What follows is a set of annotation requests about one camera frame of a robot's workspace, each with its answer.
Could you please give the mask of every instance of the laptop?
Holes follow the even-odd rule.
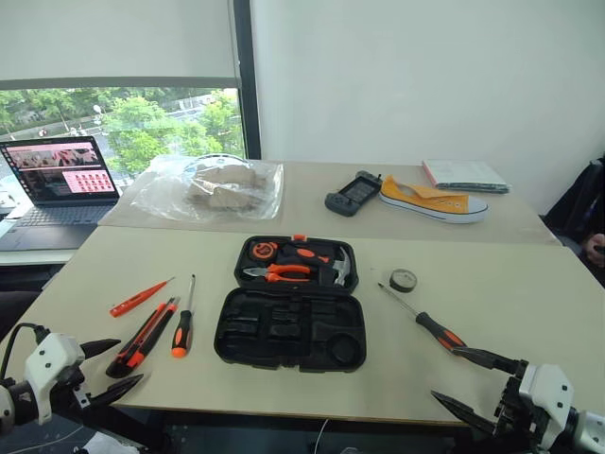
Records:
[[[118,201],[94,137],[0,142],[0,152],[34,205],[0,251],[77,249]]]

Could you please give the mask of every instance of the tool case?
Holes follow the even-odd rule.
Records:
[[[239,288],[227,295],[216,327],[223,360],[269,369],[298,365],[301,372],[351,372],[363,364],[366,334],[361,304],[351,295],[358,277],[349,244],[252,236],[234,274]]]

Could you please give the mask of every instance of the hand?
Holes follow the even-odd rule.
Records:
[[[605,268],[605,254],[598,252],[595,246],[605,246],[605,235],[592,235],[584,244],[584,251],[586,251],[588,260],[600,268]]]

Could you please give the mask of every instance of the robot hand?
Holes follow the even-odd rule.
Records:
[[[0,382],[0,434],[33,420],[40,425],[47,423],[53,412],[82,419],[87,412],[122,397],[142,375],[120,380],[92,397],[79,368],[85,359],[100,355],[119,342],[105,339],[80,345],[72,336],[45,334],[26,360],[24,381],[16,383],[7,378]]]
[[[512,375],[496,408],[495,423],[452,397],[432,392],[457,418],[491,436],[477,452],[548,452],[560,446],[605,454],[605,418],[572,407],[574,388],[559,366],[534,366],[468,347],[452,353]]]

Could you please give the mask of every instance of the orange pliers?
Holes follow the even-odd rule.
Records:
[[[267,268],[246,268],[244,272],[248,276],[265,276],[267,282],[309,282],[309,278],[284,277],[286,272],[299,272],[311,274],[311,269],[305,265],[269,265]]]

